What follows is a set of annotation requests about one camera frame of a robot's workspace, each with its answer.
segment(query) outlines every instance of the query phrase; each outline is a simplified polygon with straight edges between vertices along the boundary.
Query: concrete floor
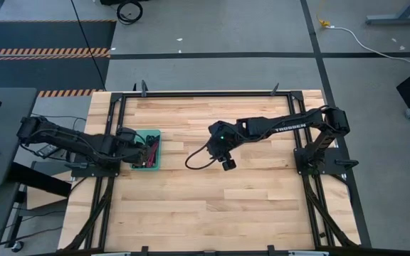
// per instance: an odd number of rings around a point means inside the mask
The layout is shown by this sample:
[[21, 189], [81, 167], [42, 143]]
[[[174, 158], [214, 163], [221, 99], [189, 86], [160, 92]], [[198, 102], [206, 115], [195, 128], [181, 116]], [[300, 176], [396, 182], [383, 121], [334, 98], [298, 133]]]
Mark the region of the concrete floor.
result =
[[[114, 18], [114, 11], [91, 0], [74, 0], [80, 18]], [[308, 0], [323, 53], [364, 52], [350, 34], [324, 31], [315, 21], [319, 0]], [[410, 26], [366, 26], [366, 15], [390, 14], [409, 0], [327, 0], [320, 18], [352, 29], [371, 48], [410, 52]], [[132, 26], [117, 25], [112, 54], [301, 52], [312, 47], [299, 1], [213, 0], [142, 2], [144, 16]], [[6, 0], [0, 20], [72, 20], [69, 0]], [[410, 65], [381, 58], [325, 59], [338, 107], [347, 112], [346, 137], [373, 247], [410, 250], [410, 120], [396, 86], [410, 76]], [[208, 58], [111, 60], [108, 90], [131, 90], [147, 81], [150, 90], [322, 89], [313, 58]], [[89, 97], [40, 98], [39, 114], [85, 117]], [[70, 119], [54, 119], [70, 126]], [[16, 160], [35, 158], [19, 151]], [[34, 218], [20, 235], [59, 226], [62, 218]], [[58, 232], [27, 239], [22, 255], [52, 252]], [[0, 250], [0, 255], [10, 255]]]

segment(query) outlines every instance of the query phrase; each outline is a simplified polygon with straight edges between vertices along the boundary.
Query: wooden table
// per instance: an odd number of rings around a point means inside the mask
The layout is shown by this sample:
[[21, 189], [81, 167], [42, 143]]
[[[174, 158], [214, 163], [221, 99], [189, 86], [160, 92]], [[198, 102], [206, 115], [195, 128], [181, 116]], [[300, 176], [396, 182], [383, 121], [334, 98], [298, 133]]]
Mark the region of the wooden table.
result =
[[[304, 90], [303, 95], [307, 110], [324, 104], [319, 90]], [[110, 92], [93, 94], [86, 133], [105, 131], [109, 102]], [[117, 106], [112, 133], [118, 110]], [[138, 252], [144, 245], [150, 251], [266, 250], [267, 245], [277, 250], [313, 249], [305, 192], [293, 158], [292, 132], [233, 150], [237, 169], [231, 171], [224, 171], [217, 162], [201, 171], [184, 166], [187, 156], [208, 140], [208, 126], [215, 121], [235, 123], [238, 118], [288, 113], [284, 97], [130, 98], [124, 126], [162, 131], [161, 169], [142, 172], [121, 165], [105, 251]], [[311, 132], [313, 138], [319, 133]], [[201, 166], [208, 161], [203, 151], [189, 164]], [[330, 215], [359, 243], [346, 186], [325, 175], [322, 183]], [[95, 179], [88, 178], [70, 196], [59, 248], [70, 243], [87, 220], [94, 185]]]

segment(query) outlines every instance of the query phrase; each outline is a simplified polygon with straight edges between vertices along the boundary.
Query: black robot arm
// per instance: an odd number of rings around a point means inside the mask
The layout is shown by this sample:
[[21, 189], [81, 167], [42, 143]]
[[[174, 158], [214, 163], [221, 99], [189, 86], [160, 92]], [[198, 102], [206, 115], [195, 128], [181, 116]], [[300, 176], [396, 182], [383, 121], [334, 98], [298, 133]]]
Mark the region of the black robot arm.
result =
[[272, 119], [265, 117], [238, 119], [236, 124], [218, 121], [209, 127], [211, 137], [206, 143], [206, 148], [211, 159], [222, 162], [224, 170], [227, 171], [236, 167], [229, 153], [232, 149], [243, 143], [258, 142], [278, 132], [306, 127], [319, 129], [321, 133], [313, 143], [305, 147], [299, 157], [304, 164], [317, 169], [325, 158], [326, 148], [333, 140], [349, 133], [345, 112], [334, 107], [323, 106], [304, 113]]
[[128, 128], [119, 129], [117, 136], [90, 135], [58, 126], [45, 117], [23, 118], [21, 123], [17, 136], [22, 144], [52, 144], [82, 155], [103, 169], [113, 169], [121, 161], [141, 166], [147, 160], [147, 146], [135, 142], [136, 132]]

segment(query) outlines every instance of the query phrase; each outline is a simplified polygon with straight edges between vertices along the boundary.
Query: striped caution tape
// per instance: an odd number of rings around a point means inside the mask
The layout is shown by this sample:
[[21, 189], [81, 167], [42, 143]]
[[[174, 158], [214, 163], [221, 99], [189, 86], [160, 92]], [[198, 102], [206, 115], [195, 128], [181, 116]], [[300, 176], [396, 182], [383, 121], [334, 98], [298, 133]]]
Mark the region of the striped caution tape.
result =
[[93, 92], [103, 92], [100, 89], [79, 89], [79, 90], [45, 90], [40, 91], [38, 97], [73, 97], [90, 96]]
[[[95, 54], [94, 57], [110, 58], [108, 54]], [[52, 55], [52, 56], [21, 56], [21, 57], [0, 57], [0, 60], [52, 60], [64, 58], [91, 58], [91, 54], [85, 55]]]
[[[108, 48], [91, 48], [91, 53], [110, 54]], [[88, 48], [0, 48], [0, 55], [86, 55]]]
[[[41, 22], [77, 22], [77, 20], [45, 20], [45, 21], [27, 21], [27, 20], [13, 20], [13, 21], [0, 21], [0, 22], [24, 22], [24, 23], [41, 23]], [[117, 22], [115, 19], [97, 19], [97, 20], [80, 20], [80, 22]]]

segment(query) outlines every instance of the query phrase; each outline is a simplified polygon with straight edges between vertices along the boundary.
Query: white cable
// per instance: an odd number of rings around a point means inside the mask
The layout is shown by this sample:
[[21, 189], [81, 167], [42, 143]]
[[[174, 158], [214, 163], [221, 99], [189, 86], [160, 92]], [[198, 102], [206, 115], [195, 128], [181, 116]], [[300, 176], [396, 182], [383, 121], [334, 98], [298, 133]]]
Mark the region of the white cable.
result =
[[363, 48], [365, 48], [365, 49], [367, 49], [367, 50], [369, 50], [369, 51], [371, 51], [371, 52], [373, 52], [373, 53], [377, 53], [377, 54], [379, 54], [379, 55], [381, 55], [381, 56], [384, 56], [384, 57], [387, 57], [387, 58], [391, 58], [392, 60], [403, 60], [403, 61], [406, 61], [406, 62], [410, 63], [410, 60], [407, 60], [407, 59], [405, 59], [405, 58], [391, 57], [391, 56], [385, 55], [385, 54], [383, 54], [383, 53], [380, 53], [380, 52], [378, 52], [378, 51], [376, 51], [376, 50], [373, 50], [373, 49], [371, 49], [371, 48], [368, 48], [368, 47], [364, 46], [362, 43], [360, 43], [359, 39], [356, 37], [356, 35], [354, 34], [354, 32], [352, 32], [351, 30], [349, 30], [349, 29], [347, 29], [347, 28], [340, 28], [340, 27], [335, 27], [335, 26], [326, 26], [325, 28], [329, 28], [329, 29], [341, 29], [341, 30], [343, 30], [343, 31], [347, 31], [347, 32], [351, 33], [351, 34], [354, 36], [355, 40], [357, 41], [358, 44], [360, 44], [361, 47], [363, 47]]

